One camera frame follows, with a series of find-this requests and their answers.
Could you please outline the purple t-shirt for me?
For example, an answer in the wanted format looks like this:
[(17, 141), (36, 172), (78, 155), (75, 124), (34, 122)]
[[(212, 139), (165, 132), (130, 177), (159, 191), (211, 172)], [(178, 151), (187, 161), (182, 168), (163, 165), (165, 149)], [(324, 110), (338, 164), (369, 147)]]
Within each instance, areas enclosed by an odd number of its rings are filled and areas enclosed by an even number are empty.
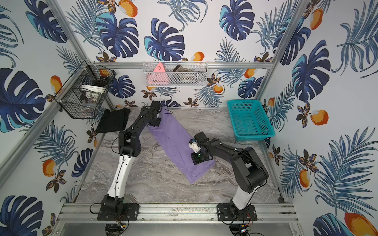
[(195, 165), (191, 157), (193, 150), (189, 146), (193, 137), (182, 127), (173, 114), (164, 112), (160, 113), (158, 117), (161, 119), (159, 126), (150, 126), (148, 130), (169, 159), (186, 176), (190, 184), (193, 184), (204, 176), (216, 162), (210, 160)]

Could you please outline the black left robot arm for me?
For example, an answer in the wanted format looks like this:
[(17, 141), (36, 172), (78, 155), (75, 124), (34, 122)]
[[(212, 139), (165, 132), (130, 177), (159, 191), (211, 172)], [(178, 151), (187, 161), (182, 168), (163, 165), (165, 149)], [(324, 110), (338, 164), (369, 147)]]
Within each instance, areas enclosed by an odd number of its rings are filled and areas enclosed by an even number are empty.
[(122, 214), (126, 183), (132, 164), (141, 153), (140, 134), (147, 125), (159, 126), (161, 118), (158, 117), (158, 114), (160, 111), (161, 104), (157, 101), (143, 106), (133, 124), (119, 133), (119, 164), (112, 185), (101, 202), (101, 213)]

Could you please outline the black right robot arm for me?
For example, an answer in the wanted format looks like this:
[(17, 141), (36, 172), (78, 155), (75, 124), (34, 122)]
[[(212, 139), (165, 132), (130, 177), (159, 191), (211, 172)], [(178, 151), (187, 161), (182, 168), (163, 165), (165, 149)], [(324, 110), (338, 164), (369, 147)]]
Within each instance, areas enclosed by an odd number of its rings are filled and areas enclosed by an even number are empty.
[(230, 200), (230, 209), (234, 212), (245, 211), (254, 193), (267, 184), (268, 171), (252, 147), (237, 148), (227, 145), (219, 139), (209, 139), (203, 132), (189, 140), (189, 147), (195, 165), (213, 158), (221, 158), (231, 164), (238, 189)]

